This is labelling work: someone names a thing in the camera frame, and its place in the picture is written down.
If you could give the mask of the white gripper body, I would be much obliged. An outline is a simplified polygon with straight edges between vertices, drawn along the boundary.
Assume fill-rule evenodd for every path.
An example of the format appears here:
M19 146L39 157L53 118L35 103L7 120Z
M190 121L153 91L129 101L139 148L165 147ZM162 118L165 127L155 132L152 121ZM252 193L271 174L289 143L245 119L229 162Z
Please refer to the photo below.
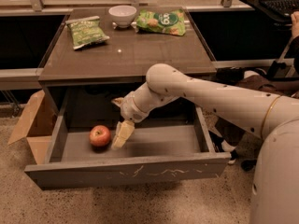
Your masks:
M140 91L131 91L121 102L121 116L139 123L150 113L149 97Z

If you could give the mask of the person's hand at laptop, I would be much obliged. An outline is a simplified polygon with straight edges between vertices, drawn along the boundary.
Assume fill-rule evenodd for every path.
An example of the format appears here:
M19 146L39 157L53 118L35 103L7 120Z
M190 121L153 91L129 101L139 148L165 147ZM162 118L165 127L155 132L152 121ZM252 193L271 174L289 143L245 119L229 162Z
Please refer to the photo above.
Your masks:
M292 38L299 36L299 11L291 14L292 19Z

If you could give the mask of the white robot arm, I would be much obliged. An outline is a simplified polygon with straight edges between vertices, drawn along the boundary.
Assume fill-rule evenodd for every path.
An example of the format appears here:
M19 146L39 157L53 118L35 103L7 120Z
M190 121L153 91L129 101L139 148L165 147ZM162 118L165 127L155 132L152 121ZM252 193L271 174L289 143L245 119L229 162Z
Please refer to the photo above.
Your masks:
M117 101L118 149L151 110L185 98L263 139L252 185L249 224L299 224L299 103L296 99L192 78L157 63L146 82Z

